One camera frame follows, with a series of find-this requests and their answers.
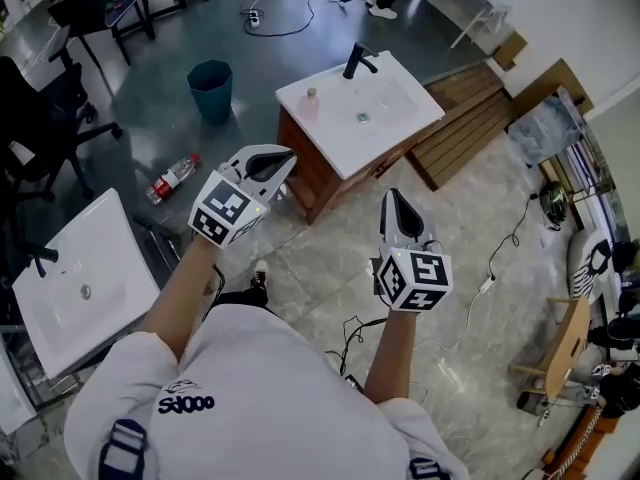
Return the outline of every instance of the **gray floor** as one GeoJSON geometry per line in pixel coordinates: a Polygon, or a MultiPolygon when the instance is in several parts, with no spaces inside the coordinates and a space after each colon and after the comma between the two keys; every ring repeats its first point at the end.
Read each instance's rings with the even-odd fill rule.
{"type": "MultiPolygon", "coordinates": [[[[417,341],[433,339],[449,346],[460,335],[469,301],[486,278],[491,251],[520,219],[540,182],[540,174],[526,168],[504,135],[435,193],[403,159],[313,227],[304,224],[292,201],[278,203],[273,217],[252,231],[253,240],[225,251],[220,264],[229,274],[227,289],[247,286],[253,262],[265,258],[270,307],[320,351],[341,350],[344,320],[385,314],[372,294],[368,258],[378,245],[381,198],[389,187],[398,187],[432,212],[438,237],[452,257],[454,292],[420,317],[417,336],[417,341]]],[[[566,295],[565,257],[573,232],[571,223],[560,233],[548,231],[539,206],[532,204],[518,232],[520,246],[507,244],[497,255],[497,281],[477,300],[461,343],[449,352],[425,344],[414,353],[411,397],[423,403],[474,479],[522,478],[547,448],[559,444],[578,415],[579,409],[554,407],[538,428],[536,417],[515,407],[526,379],[507,370],[512,362],[536,364],[557,329],[564,308],[549,305],[546,297],[566,295]],[[426,400],[424,388],[429,391],[426,400]]],[[[380,332],[363,332],[364,343],[350,348],[347,371],[360,382],[380,332]]],[[[584,377],[598,359],[597,350],[587,349],[573,375],[584,377]]],[[[25,478],[75,478],[60,437],[65,412],[66,406],[46,417],[46,427],[36,421],[16,433],[16,444],[23,448],[50,441],[19,464],[25,478]]]]}
{"type": "MultiPolygon", "coordinates": [[[[170,4],[152,1],[157,7],[170,4]]],[[[108,32],[90,36],[111,94],[79,42],[71,45],[102,120],[115,119],[126,130],[119,143],[105,136],[80,151],[96,192],[113,186],[127,209],[182,230],[195,193],[220,161],[242,145],[276,140],[274,91],[344,62],[355,40],[391,50],[423,82],[482,58],[467,40],[449,50],[458,30],[421,0],[400,0],[395,22],[371,18],[362,0],[344,10],[316,1],[316,19],[309,29],[279,39],[244,35],[237,15],[240,1],[192,0],[186,11],[155,22],[155,43],[144,34],[130,36],[126,44],[134,62],[131,68],[108,32]],[[229,62],[234,71],[234,115],[217,128],[200,119],[185,81],[191,67],[210,58],[229,62]],[[194,152],[203,157],[194,179],[169,202],[153,207],[144,196],[146,186],[175,160],[194,152]]],[[[305,6],[306,0],[261,0],[259,7],[267,13],[263,30],[300,26],[306,20],[305,6]]],[[[62,69],[33,65],[52,31],[44,8],[38,8],[0,43],[0,52],[11,55],[35,87],[62,69]]],[[[436,193],[402,160],[313,227],[306,226],[293,201],[282,201],[252,232],[252,240],[225,251],[220,266],[228,289],[233,289],[247,283],[251,265],[264,257],[271,267],[272,308],[319,349],[340,350],[344,320],[356,314],[362,320],[384,314],[371,294],[368,258],[376,254],[379,240],[380,200],[385,190],[396,186],[432,211],[439,238],[453,258],[455,291],[441,309],[421,317],[418,332],[420,341],[449,345],[464,327],[468,303],[486,278],[489,254],[521,217],[528,194],[540,181],[504,137],[436,193]]],[[[65,166],[54,191],[54,204],[22,205],[29,238],[48,240],[86,205],[70,166],[65,166]]],[[[424,406],[473,478],[522,477],[546,448],[559,442],[576,416],[573,408],[554,409],[538,429],[536,418],[515,408],[524,379],[509,375],[506,368],[512,361],[535,363],[555,331],[562,309],[547,305],[545,297],[566,293],[565,256],[571,233],[570,225],[562,233],[547,231],[539,207],[532,205],[519,233],[520,247],[507,244],[496,258],[498,281],[478,299],[461,344],[450,352],[430,344],[416,350],[412,397],[421,402],[422,386],[429,390],[424,406]]],[[[365,332],[365,342],[351,347],[348,371],[360,381],[379,334],[380,329],[365,332]]],[[[590,357],[585,354],[585,361],[590,357]]],[[[44,422],[36,420],[20,429],[9,442],[0,440],[20,452],[13,458],[21,460],[19,470],[25,478],[73,478],[60,437],[65,412],[62,406],[44,422]]]]}
{"type": "MultiPolygon", "coordinates": [[[[253,0],[246,0],[249,5],[253,0]]],[[[458,29],[424,0],[399,0],[400,17],[387,21],[371,17],[363,0],[344,5],[313,0],[316,17],[301,34],[255,38],[243,32],[238,15],[242,0],[190,0],[189,7],[154,22],[157,39],[149,42],[137,32],[126,39],[134,63],[128,68],[110,32],[87,37],[99,58],[107,88],[79,41],[70,46],[83,65],[83,82],[101,120],[117,121],[125,136],[115,143],[107,134],[81,148],[87,177],[96,193],[115,187],[125,207],[156,221],[181,228],[185,214],[208,173],[246,144],[276,141],[276,89],[318,71],[346,62],[353,43],[390,50],[420,81],[439,78],[481,60],[484,55],[465,40],[448,45],[458,29]],[[186,84],[196,64],[219,59],[234,72],[233,116],[211,127],[200,118],[186,84]],[[171,201],[157,208],[144,196],[153,180],[178,159],[200,153],[203,166],[171,201]]],[[[261,30],[299,28],[308,19],[307,0],[260,0],[265,11],[261,30]]],[[[151,0],[152,9],[171,0],[151,0]]],[[[0,54],[23,66],[30,83],[42,87],[62,70],[60,62],[33,66],[54,28],[44,5],[36,8],[0,43],[0,54]]],[[[27,236],[46,241],[86,205],[70,165],[54,185],[55,205],[38,201],[22,205],[27,236]]]]}

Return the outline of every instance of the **drain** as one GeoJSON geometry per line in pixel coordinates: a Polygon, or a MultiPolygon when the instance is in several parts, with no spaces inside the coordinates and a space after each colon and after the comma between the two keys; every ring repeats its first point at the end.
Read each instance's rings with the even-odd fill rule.
{"type": "Polygon", "coordinates": [[[91,298],[91,288],[89,287],[88,284],[83,284],[80,287],[80,296],[84,299],[84,300],[89,300],[91,298]]]}

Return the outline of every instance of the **power strip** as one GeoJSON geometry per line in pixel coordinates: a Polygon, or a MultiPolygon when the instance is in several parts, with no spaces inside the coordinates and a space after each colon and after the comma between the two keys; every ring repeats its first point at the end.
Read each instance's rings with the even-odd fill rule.
{"type": "Polygon", "coordinates": [[[258,11],[249,11],[249,23],[251,23],[251,28],[253,29],[260,27],[260,18],[258,17],[258,11]]]}

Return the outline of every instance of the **wooden pallet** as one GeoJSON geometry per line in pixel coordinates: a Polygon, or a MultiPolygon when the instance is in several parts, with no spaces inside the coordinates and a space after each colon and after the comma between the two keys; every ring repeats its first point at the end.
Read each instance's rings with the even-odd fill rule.
{"type": "Polygon", "coordinates": [[[445,111],[407,152],[429,188],[437,190],[515,117],[503,83],[482,64],[426,87],[445,111]]]}

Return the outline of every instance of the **wooden stool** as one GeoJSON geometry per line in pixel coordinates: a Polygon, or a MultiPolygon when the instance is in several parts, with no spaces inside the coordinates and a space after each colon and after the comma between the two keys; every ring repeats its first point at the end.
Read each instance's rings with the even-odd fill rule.
{"type": "Polygon", "coordinates": [[[509,365],[509,368],[512,371],[529,373],[544,379],[543,388],[524,388],[523,391],[546,395],[549,399],[554,399],[562,391],[569,373],[584,350],[591,315],[589,301],[585,297],[574,300],[553,298],[547,300],[566,303],[569,308],[542,363],[536,368],[515,364],[509,365]]]}

